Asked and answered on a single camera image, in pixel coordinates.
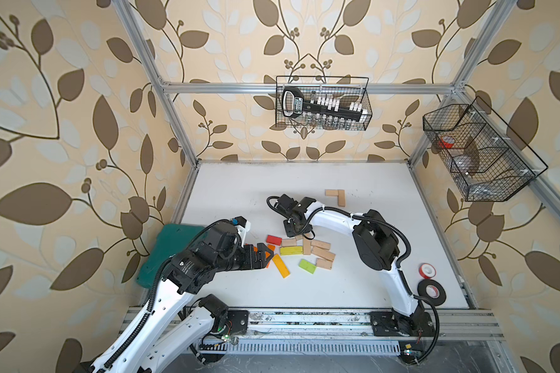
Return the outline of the wood long block vertical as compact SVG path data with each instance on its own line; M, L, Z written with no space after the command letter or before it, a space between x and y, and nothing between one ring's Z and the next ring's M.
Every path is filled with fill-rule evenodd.
M311 255L311 243L310 240L306 237L303 237L303 255L304 256Z

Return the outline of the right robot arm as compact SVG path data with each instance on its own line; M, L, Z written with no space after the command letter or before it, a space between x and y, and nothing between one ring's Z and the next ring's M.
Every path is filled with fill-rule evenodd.
M372 316L371 321L378 322L389 333L415 337L418 342L425 334L432 337L426 348L404 347L399 356L404 364L421 365L430 356L440 336L440 315L429 296L412 291L401 269L412 253L412 245L401 230L373 209L356 214L324 205L311 197L298 201L286 194L270 196L266 204L284 218L289 238L303 236L311 240L316 227L351 236L359 258L379 273L390 299L391 315Z

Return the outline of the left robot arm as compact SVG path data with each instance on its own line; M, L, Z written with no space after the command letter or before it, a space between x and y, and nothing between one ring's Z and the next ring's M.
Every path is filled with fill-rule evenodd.
M228 327L228 306L214 295L196 300L220 272L262 270L275 256L264 243L246 244L250 222L220 219L203 228L156 272L149 298L113 344L82 372L162 372L206 336Z

